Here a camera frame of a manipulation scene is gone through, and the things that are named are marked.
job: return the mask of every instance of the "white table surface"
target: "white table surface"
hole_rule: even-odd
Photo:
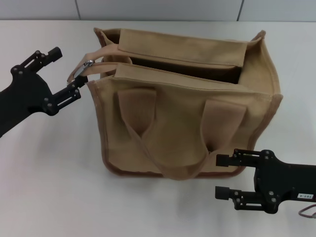
[[[236,40],[266,30],[284,99],[256,149],[316,165],[316,23],[0,21],[0,90],[11,83],[14,65],[55,46],[64,56],[39,74],[53,93],[64,88],[83,55],[99,48],[93,27]],[[86,86],[80,92],[56,116],[34,114],[0,139],[0,237],[315,234],[316,220],[297,214],[307,202],[286,201],[269,215],[215,199],[215,186],[253,191],[253,168],[230,179],[181,182],[111,174],[101,160],[90,92]]]

